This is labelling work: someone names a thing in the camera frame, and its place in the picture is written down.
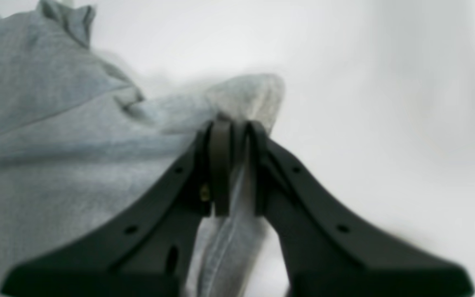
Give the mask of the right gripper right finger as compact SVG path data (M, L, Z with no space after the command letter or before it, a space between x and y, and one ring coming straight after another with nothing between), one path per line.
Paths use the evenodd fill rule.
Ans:
M247 124L256 215L275 229L293 297L471 297L460 265L353 213L262 124Z

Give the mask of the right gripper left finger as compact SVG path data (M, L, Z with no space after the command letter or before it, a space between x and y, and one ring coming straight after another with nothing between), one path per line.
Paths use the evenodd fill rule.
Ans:
M230 214L233 124L213 121L141 198L93 232L16 265L11 297L178 297L204 217Z

